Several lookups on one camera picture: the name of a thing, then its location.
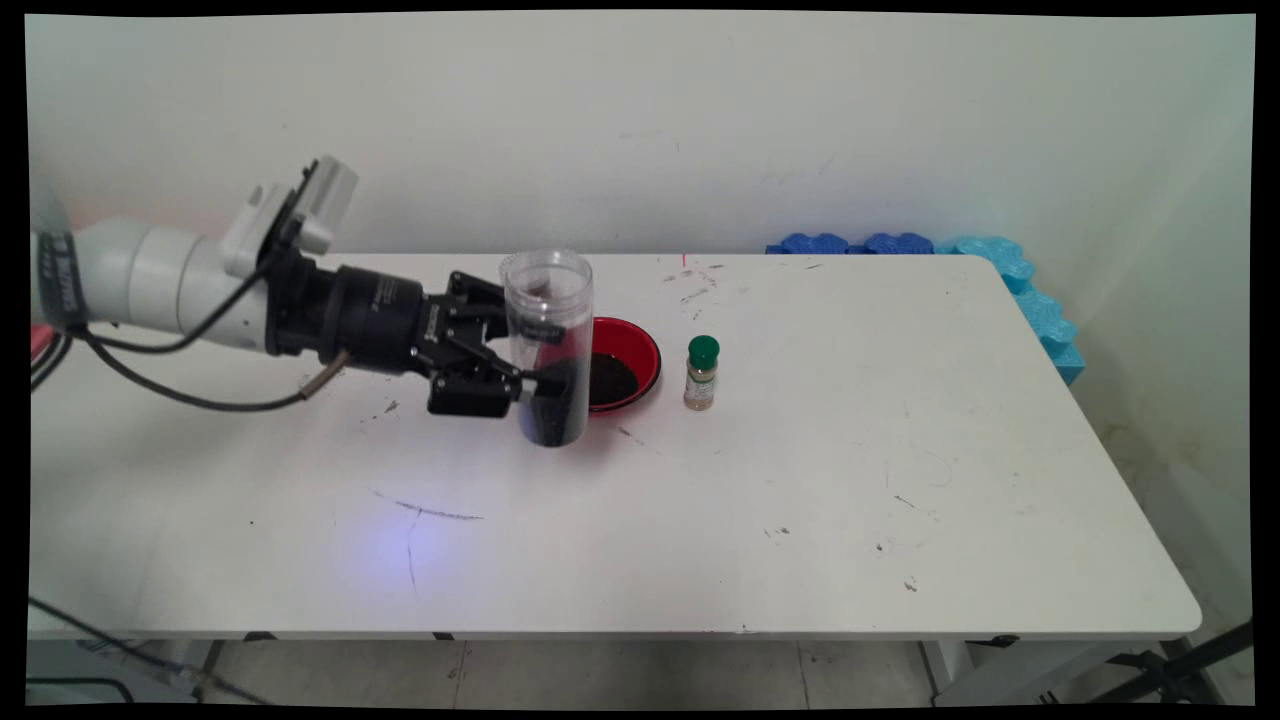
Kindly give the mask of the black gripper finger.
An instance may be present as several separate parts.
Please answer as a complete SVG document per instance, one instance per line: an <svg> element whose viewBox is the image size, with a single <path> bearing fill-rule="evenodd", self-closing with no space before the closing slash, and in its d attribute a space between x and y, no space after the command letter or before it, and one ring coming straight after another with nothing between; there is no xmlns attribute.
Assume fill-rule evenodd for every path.
<svg viewBox="0 0 1280 720"><path fill-rule="evenodd" d="M428 348L428 411L438 416L503 418L515 404L561 398L566 369L522 370L488 348L433 345Z"/></svg>
<svg viewBox="0 0 1280 720"><path fill-rule="evenodd" d="M500 284L452 272L447 293L451 305L445 310L447 333L456 334L465 325L479 327L483 342L498 338L522 338L545 345L563 342L563 327L532 314L522 314L518 307L509 306L506 290Z"/></svg>

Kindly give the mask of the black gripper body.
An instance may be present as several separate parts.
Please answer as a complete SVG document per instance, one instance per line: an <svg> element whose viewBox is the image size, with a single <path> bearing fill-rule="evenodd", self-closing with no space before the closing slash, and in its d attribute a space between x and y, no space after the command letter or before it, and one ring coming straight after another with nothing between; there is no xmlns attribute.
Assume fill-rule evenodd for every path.
<svg viewBox="0 0 1280 720"><path fill-rule="evenodd" d="M387 375L430 375L445 354L429 331L433 297L416 282L356 266L325 270L298 251L266 274L266 351Z"/></svg>

